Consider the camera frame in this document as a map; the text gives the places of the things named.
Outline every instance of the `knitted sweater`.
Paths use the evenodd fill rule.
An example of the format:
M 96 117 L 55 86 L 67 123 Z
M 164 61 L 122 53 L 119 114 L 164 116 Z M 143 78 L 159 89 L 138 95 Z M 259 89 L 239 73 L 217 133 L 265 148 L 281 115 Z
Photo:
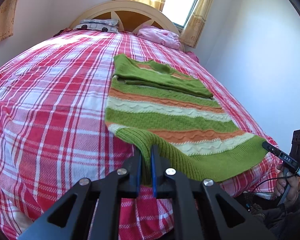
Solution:
M 150 183 L 150 147 L 189 178 L 223 181 L 262 161 L 263 138 L 239 130 L 197 79 L 153 60 L 114 57 L 106 125 L 143 156 L 143 182 Z

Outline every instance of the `arched headboard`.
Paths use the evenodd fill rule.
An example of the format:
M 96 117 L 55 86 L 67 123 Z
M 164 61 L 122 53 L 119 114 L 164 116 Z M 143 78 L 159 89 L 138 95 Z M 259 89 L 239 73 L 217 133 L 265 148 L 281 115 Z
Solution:
M 137 33 L 141 25 L 147 23 L 179 35 L 177 27 L 162 12 L 136 1 L 117 0 L 101 3 L 81 14 L 72 22 L 70 28 L 79 25 L 83 19 L 118 19 L 119 31 L 133 33 Z

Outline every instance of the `screw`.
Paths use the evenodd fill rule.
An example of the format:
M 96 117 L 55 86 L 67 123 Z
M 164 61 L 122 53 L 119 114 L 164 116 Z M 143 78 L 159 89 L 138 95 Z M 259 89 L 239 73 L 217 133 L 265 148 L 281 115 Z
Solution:
M 118 175 L 124 175 L 124 174 L 127 174 L 127 170 L 125 168 L 120 168 L 117 170 L 117 174 Z
M 168 169 L 166 169 L 166 173 L 168 175 L 174 175 L 174 174 L 176 174 L 176 170 L 173 168 L 168 168 Z
M 79 180 L 79 184 L 80 184 L 81 186 L 88 185 L 89 183 L 90 183 L 90 181 L 89 181 L 89 179 L 87 179 L 87 178 L 82 178 L 82 179 Z
M 204 179 L 203 184 L 208 186 L 212 186 L 214 184 L 214 181 L 212 179 Z

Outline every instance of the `bedspread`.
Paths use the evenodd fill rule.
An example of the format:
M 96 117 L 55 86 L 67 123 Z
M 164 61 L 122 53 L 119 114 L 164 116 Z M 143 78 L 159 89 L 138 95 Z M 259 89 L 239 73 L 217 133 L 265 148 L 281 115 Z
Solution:
M 130 33 L 71 31 L 44 41 L 0 68 L 0 228 L 15 239 L 80 178 L 104 178 L 133 154 L 109 133 L 104 111 L 113 56 L 153 59 L 200 79 L 237 126 L 276 143 L 240 103 L 185 53 Z M 276 176 L 270 153 L 252 169 L 221 183 L 231 196 Z M 258 188 L 270 195 L 274 181 Z M 141 187 L 122 199 L 119 237 L 156 239 L 173 228 L 170 200 Z

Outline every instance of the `black cable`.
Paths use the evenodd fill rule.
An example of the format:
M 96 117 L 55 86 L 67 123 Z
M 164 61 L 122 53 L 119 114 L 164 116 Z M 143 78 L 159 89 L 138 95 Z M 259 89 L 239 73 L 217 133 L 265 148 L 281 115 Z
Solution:
M 252 206 L 252 201 L 250 201 L 251 200 L 251 196 L 252 196 L 252 194 L 253 194 L 253 192 L 261 185 L 261 184 L 263 184 L 263 183 L 265 183 L 265 182 L 267 182 L 267 181 L 270 181 L 270 180 L 275 180 L 275 179 L 289 179 L 289 178 L 291 178 L 291 177 L 293 177 L 293 176 L 295 176 L 297 173 L 295 172 L 294 174 L 292 174 L 292 175 L 290 175 L 290 176 L 285 176 L 285 177 L 277 177 L 277 178 L 272 178 L 272 179 L 266 179 L 266 180 L 264 180 L 263 182 L 261 182 L 261 183 L 259 183 L 250 193 L 249 193 L 249 198 L 248 198 L 248 200 L 249 200 L 249 204 L 250 204 L 250 208 L 251 208 L 251 206 Z

